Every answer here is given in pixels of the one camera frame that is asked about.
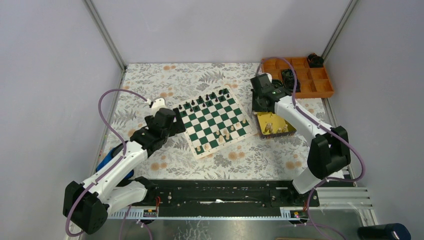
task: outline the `robotic arm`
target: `robotic arm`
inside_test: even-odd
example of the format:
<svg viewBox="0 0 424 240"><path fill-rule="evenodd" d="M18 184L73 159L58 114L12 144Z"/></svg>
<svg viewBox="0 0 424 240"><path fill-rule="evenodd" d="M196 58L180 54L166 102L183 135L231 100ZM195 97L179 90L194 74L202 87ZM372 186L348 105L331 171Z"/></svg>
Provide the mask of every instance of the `robotic arm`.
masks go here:
<svg viewBox="0 0 424 240"><path fill-rule="evenodd" d="M158 100L150 105L152 114L145 117L145 127L137 130L126 143L123 159L110 169L124 155L119 149L104 167L81 184L72 181L65 189L63 215L70 213L72 205L85 190L94 184L77 204L71 220L87 234L96 232L106 221L108 215L133 203L141 202L147 195L147 189L139 181L132 181L124 187L116 187L124 177L141 162L150 157L166 143L168 137L184 132L186 129L178 108L164 108L165 101Z"/></svg>
<svg viewBox="0 0 424 240"><path fill-rule="evenodd" d="M294 195L305 194L321 180L351 163L349 148L300 114L293 105L291 93L283 87L275 88L270 74L261 74L250 79L250 82L253 86L252 110L272 112L286 119L310 145L307 168L292 181ZM296 106L321 126L331 129L349 142L348 133L342 126L332 127L317 119L300 104Z"/></svg>

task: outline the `blue object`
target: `blue object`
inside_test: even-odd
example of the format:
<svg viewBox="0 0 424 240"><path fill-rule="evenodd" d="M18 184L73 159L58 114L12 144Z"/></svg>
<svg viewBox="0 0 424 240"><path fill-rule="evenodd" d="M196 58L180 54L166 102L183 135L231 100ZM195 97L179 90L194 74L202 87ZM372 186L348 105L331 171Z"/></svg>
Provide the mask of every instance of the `blue object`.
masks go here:
<svg viewBox="0 0 424 240"><path fill-rule="evenodd" d="M104 157L104 159L98 164L98 166L95 168L95 172L97 173L102 169L106 164L108 164L114 157L112 156L112 153L117 149L117 147L110 150L110 152ZM132 176L134 176L134 170L131 170L123 179L129 179Z"/></svg>

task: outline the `wooden organizer tray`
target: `wooden organizer tray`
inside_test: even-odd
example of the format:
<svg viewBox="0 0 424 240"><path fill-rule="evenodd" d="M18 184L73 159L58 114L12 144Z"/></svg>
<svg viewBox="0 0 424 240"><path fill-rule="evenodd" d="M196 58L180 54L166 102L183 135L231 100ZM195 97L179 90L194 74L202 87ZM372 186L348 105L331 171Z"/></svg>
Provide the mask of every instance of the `wooden organizer tray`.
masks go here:
<svg viewBox="0 0 424 240"><path fill-rule="evenodd" d="M325 67L310 68L306 57L285 57L285 59L293 66L300 82L300 92L296 92L297 99L329 98L334 94ZM263 73L269 73L272 79L282 82L281 70L284 69L289 69L289 65L281 59L269 59L262 65Z"/></svg>

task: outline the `gray leaf pattern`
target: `gray leaf pattern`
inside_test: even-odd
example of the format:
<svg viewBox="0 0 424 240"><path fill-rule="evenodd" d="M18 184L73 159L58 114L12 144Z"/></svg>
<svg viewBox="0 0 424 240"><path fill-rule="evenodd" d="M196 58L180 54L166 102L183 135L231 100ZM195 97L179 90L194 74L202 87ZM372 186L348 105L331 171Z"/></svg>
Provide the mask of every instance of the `gray leaf pattern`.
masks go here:
<svg viewBox="0 0 424 240"><path fill-rule="evenodd" d="M232 88L242 107L252 116L250 78L258 63L169 63L129 64L123 89L137 92L151 100L162 97L168 107L198 96L199 92ZM326 121L321 99L299 99L299 103ZM128 140L146 123L150 108L143 100L122 92L116 104L112 127ZM103 154L119 139L107 133ZM309 147L299 134L261 140L251 136L218 152L194 159L183 134L170 137L164 146L135 169L135 177L151 179L293 179L306 167Z"/></svg>

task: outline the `black cylinder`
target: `black cylinder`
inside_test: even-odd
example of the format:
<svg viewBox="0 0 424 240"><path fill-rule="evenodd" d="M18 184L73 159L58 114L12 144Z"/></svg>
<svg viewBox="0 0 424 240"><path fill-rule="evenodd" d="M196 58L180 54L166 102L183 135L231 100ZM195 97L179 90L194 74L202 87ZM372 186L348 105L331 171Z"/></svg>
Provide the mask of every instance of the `black cylinder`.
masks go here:
<svg viewBox="0 0 424 240"><path fill-rule="evenodd" d="M362 226L357 233L363 240L411 240L410 232L400 223Z"/></svg>

